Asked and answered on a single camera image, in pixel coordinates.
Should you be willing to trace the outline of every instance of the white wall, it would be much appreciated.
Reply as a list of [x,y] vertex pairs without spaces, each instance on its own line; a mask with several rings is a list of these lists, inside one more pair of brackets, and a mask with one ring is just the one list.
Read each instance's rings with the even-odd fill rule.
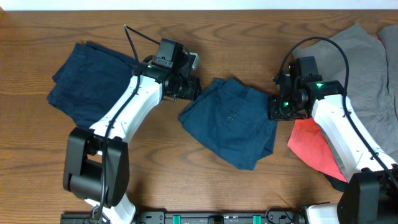
[[398,0],[0,0],[18,10],[398,9]]

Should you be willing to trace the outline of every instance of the blue cloth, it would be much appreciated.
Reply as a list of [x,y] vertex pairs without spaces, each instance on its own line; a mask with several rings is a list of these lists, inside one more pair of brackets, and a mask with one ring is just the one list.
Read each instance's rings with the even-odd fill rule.
[[68,60],[52,77],[51,105],[69,115],[80,128],[99,121],[126,91],[134,58],[87,42],[76,43]]
[[253,170],[273,153],[277,121],[268,120],[268,95],[234,79],[216,78],[178,120],[197,141],[238,169]]

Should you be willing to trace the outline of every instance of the wooden table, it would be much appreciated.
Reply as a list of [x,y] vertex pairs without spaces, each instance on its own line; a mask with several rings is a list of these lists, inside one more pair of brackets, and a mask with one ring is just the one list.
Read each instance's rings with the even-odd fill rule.
[[[237,77],[266,93],[298,41],[329,37],[360,23],[370,34],[397,24],[396,11],[101,11],[5,12],[0,21],[0,223],[57,223],[64,211],[88,211],[62,188],[73,121],[45,99],[51,76],[74,43],[92,40],[132,55],[123,31],[177,40],[201,58],[200,77]],[[139,58],[157,46],[136,35]],[[177,116],[188,101],[163,101],[138,129],[129,150],[127,194],[138,207],[265,210],[337,202],[341,194],[287,147],[293,122],[280,122],[274,154],[255,171],[237,170],[185,132]]]

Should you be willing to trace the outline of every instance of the red cloth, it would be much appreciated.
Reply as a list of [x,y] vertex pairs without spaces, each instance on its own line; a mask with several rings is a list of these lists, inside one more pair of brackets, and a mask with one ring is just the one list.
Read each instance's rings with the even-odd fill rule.
[[347,182],[326,139],[312,118],[295,121],[287,145],[308,166]]

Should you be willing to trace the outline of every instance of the green tape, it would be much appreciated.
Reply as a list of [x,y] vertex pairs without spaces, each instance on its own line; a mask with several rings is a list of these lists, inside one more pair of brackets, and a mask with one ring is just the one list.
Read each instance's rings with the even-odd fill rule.
[[253,215],[253,224],[261,224],[261,216]]
[[181,224],[181,216],[174,215],[173,216],[173,224]]

